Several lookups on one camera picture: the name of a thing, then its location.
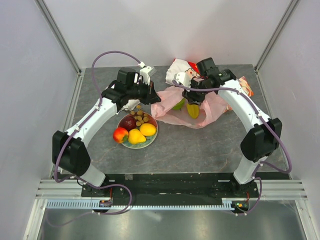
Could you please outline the pink plastic bag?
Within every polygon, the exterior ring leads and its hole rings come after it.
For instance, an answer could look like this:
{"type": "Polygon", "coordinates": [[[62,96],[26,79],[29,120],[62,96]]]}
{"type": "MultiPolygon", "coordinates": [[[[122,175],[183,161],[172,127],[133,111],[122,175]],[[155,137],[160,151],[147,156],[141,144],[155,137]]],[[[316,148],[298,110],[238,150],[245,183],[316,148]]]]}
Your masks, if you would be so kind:
{"type": "Polygon", "coordinates": [[[182,88],[174,86],[159,91],[157,94],[161,102],[151,105],[152,117],[167,124],[200,129],[215,122],[222,114],[232,109],[215,92],[206,94],[201,105],[189,104],[182,93],[182,88]]]}

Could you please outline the dark red fake fruit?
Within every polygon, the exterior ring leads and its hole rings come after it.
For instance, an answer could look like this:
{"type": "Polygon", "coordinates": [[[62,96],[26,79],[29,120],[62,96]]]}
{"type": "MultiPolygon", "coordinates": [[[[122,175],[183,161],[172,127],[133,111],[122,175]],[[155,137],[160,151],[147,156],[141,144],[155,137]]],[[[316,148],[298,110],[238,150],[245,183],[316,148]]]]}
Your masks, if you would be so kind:
{"type": "Polygon", "coordinates": [[[136,119],[131,115],[127,115],[119,122],[118,126],[129,132],[137,127],[136,119]]]}

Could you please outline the yellow fake lemon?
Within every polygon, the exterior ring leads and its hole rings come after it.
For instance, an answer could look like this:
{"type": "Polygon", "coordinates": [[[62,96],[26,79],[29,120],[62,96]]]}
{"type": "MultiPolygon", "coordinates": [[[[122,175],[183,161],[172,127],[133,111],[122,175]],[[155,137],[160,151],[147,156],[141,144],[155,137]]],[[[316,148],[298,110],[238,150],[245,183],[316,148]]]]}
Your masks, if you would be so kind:
{"type": "Polygon", "coordinates": [[[151,136],[154,136],[157,133],[157,128],[151,123],[143,123],[140,126],[139,131],[145,137],[151,137],[151,136]]]}

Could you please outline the green fake fruit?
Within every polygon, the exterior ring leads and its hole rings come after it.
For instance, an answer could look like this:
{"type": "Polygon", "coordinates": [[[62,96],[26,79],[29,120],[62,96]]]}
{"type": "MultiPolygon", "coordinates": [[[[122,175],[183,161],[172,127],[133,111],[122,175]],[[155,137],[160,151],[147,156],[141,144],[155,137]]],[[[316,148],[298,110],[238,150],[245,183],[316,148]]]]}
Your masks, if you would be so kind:
{"type": "Polygon", "coordinates": [[[182,98],[173,108],[172,110],[175,110],[175,111],[179,111],[183,108],[183,106],[185,105],[185,101],[186,99],[185,98],[182,98]]]}

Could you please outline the yellow fake pear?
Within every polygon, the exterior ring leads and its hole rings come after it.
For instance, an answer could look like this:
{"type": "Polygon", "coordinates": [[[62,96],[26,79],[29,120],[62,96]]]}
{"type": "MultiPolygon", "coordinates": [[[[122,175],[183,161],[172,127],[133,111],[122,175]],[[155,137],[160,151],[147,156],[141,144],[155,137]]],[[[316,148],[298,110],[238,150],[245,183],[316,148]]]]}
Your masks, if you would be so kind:
{"type": "Polygon", "coordinates": [[[137,128],[130,130],[128,133],[128,142],[132,145],[144,143],[147,140],[146,137],[137,128]]]}

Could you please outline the brown longan bunch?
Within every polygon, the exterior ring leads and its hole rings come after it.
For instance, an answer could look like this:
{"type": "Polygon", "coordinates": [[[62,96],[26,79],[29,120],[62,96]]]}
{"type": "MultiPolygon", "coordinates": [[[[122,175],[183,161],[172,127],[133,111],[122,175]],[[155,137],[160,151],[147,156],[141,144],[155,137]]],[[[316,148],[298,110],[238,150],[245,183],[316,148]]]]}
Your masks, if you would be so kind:
{"type": "Polygon", "coordinates": [[[139,104],[134,109],[130,110],[129,114],[135,119],[137,127],[150,121],[149,114],[144,112],[142,106],[139,104]]]}

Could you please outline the red fake apple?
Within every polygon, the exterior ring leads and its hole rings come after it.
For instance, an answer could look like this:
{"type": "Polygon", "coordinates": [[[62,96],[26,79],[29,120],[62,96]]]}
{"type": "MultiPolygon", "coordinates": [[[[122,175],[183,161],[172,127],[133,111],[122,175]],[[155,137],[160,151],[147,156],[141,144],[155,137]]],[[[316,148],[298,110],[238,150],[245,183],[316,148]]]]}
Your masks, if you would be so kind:
{"type": "Polygon", "coordinates": [[[129,132],[123,127],[118,127],[113,132],[113,140],[118,144],[126,142],[128,140],[128,137],[129,132]]]}

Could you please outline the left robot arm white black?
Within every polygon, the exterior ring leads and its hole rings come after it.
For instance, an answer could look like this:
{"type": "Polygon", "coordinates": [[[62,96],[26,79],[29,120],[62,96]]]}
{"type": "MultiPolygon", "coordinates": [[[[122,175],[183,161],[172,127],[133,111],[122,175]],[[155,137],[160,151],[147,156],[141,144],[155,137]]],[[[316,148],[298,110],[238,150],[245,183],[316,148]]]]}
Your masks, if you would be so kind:
{"type": "Polygon", "coordinates": [[[159,103],[161,98],[155,91],[151,75],[153,66],[139,71],[123,67],[116,80],[102,91],[96,104],[86,115],[68,130],[56,131],[52,137],[52,162],[82,181],[92,185],[92,191],[99,197],[106,196],[110,185],[106,175],[91,163],[87,146],[98,130],[130,101],[137,100],[144,105],[159,103]]]}

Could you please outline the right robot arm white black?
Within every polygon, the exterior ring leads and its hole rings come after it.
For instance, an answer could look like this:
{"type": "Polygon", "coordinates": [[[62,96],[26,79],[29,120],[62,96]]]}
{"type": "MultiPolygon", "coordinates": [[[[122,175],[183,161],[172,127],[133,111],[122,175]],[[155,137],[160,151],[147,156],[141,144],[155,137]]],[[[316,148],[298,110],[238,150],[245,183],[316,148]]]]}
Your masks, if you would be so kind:
{"type": "Polygon", "coordinates": [[[200,105],[208,93],[216,93],[242,122],[246,131],[240,143],[242,158],[229,184],[230,193],[240,197],[247,191],[246,184],[253,180],[258,164],[279,147],[277,139],[281,136],[282,122],[270,118],[247,96],[230,69],[220,70],[211,57],[196,66],[199,81],[181,72],[175,75],[173,82],[184,88],[182,96],[192,105],[200,105]]]}

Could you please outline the yellow green star fruit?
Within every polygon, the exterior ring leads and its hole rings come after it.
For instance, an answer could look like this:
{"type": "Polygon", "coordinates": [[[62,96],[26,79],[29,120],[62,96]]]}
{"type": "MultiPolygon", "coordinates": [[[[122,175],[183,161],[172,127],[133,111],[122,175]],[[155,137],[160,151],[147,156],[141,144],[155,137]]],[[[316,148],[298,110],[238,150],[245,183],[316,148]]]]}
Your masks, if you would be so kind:
{"type": "Polygon", "coordinates": [[[192,119],[197,119],[200,115],[200,106],[196,104],[186,104],[186,109],[192,119]]]}

